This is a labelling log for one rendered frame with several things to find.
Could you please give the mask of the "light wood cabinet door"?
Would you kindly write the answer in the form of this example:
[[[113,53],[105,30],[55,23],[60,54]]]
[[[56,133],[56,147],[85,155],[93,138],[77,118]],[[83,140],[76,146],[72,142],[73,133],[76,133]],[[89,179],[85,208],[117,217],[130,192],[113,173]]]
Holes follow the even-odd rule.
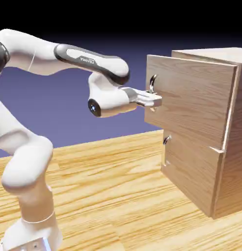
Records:
[[[224,151],[164,130],[163,139],[168,135],[171,135],[167,153],[170,164],[164,166],[163,157],[161,171],[203,213],[211,217]]]
[[[162,105],[145,109],[147,123],[205,146],[223,148],[237,66],[166,56],[147,56],[147,79],[156,75]]]

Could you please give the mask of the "light wood cabinet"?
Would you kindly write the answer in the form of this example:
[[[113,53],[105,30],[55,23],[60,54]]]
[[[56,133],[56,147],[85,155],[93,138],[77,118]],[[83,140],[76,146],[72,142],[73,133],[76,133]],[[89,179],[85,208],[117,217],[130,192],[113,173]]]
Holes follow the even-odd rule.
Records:
[[[172,56],[237,66],[224,134],[223,160],[211,218],[218,219],[242,210],[242,48],[174,50]]]

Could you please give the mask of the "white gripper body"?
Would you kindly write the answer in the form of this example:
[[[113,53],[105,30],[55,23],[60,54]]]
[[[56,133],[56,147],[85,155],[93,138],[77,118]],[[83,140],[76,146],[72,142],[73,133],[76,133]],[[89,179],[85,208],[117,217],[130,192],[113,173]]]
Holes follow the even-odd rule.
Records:
[[[162,104],[162,97],[155,93],[136,90],[135,102],[144,107],[159,107]]]

